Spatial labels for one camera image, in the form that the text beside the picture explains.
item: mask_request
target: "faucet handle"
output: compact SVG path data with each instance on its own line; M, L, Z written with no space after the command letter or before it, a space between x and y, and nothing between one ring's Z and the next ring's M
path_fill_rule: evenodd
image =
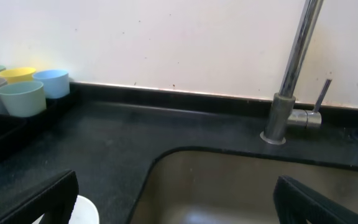
M324 83L323 89L321 90L321 93L316 101L316 104L314 105L314 108L312 110L313 113L317 113L320 109L321 103L323 102L324 97L326 96L326 93L328 91L328 88L332 82L332 79L327 78L326 83Z

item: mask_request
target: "wall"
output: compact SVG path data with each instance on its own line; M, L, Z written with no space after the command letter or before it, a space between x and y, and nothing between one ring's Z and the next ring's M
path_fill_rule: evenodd
M272 99L303 0L0 0L0 64L75 81ZM295 90L358 108L358 0L325 0Z

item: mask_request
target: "faucet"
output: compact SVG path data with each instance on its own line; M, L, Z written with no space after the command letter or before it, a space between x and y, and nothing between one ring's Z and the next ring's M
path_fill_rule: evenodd
M318 110L332 80L326 80L314 109L311 111L293 109L296 99L293 92L323 1L305 1L280 91L274 94L267 125L260 134L260 137L267 143L284 144L287 125L304 128L319 128L321 125L321 114Z

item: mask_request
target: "sink basin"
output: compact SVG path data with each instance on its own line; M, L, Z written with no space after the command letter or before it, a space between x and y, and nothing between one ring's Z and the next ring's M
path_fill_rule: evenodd
M283 174L358 213L358 172L181 151L151 170L130 223L279 223L273 190Z

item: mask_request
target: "black countertop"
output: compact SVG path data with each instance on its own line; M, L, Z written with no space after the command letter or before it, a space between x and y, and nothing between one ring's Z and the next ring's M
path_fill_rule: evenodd
M154 160L184 146L358 169L358 143L349 137L349 129L289 130L285 145L271 146L259 138L265 122L86 101L0 163L0 200L71 169L77 174L80 195L94 202L101 223L125 223Z

